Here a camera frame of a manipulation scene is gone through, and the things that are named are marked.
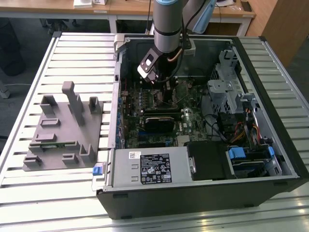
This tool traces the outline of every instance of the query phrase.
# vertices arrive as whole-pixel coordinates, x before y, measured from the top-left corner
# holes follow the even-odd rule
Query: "aluminum extrusion table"
[[[62,33],[52,38],[7,144],[0,156],[1,231],[284,231],[309,230],[309,183],[281,193],[259,207],[186,215],[111,220],[92,191],[92,169],[24,172],[23,159],[35,132],[43,94],[61,93],[73,81],[82,100],[104,102],[100,161],[107,158],[114,73],[114,35]],[[309,105],[267,42],[241,38],[265,89],[309,168]],[[243,77],[250,90],[248,79]]]

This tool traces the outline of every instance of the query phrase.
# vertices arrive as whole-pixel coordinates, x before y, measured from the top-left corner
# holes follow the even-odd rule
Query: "table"
[[[107,5],[93,5],[93,8],[74,9],[73,0],[1,0],[0,16],[15,18],[65,18],[65,19],[107,19],[111,33],[117,33],[117,20],[147,20],[147,0],[109,0]],[[236,6],[241,7],[240,0]],[[216,8],[211,22],[241,24],[238,36],[245,36],[254,12],[223,7]]]
[[[301,158],[309,168],[309,105],[278,62],[267,42],[240,39],[253,66],[288,130]],[[309,183],[281,193],[259,207],[186,215],[111,220],[91,189],[92,168],[24,172],[21,167],[42,112],[43,94],[67,101],[63,81],[74,81],[84,101],[98,96],[104,101],[98,158],[107,159],[106,131],[112,94],[102,86],[113,83],[114,35],[62,33],[52,38],[37,75],[0,156],[1,232],[15,231],[296,231],[309,229]],[[105,64],[90,66],[89,60]],[[245,85],[250,79],[242,72]]]

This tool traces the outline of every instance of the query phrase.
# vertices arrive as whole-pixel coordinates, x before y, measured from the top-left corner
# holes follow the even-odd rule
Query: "colored wires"
[[[237,125],[235,126],[235,134],[234,134],[234,138],[230,141],[231,144],[233,144],[234,142],[242,139],[245,136],[245,130],[242,129],[241,132],[237,135],[238,131],[239,131],[239,127],[243,127],[243,123],[242,122],[238,122]]]
[[[257,143],[260,145],[260,129],[253,123],[252,124],[253,128],[256,130],[256,138],[257,138]]]

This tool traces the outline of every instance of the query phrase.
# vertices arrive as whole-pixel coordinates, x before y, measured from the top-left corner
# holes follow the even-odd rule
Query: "blue latch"
[[[272,146],[269,146],[269,147],[268,147],[268,152],[270,153],[271,156],[274,156],[274,155],[275,155],[275,151],[274,151],[274,149],[272,148]]]
[[[245,151],[242,147],[232,147],[229,149],[228,155],[230,156],[230,159],[246,158]]]
[[[94,166],[92,169],[92,175],[103,175],[103,166]]]

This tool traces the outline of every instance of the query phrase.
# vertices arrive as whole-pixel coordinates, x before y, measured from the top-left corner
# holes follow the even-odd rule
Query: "power supply label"
[[[141,155],[140,182],[143,185],[172,182],[169,154]]]

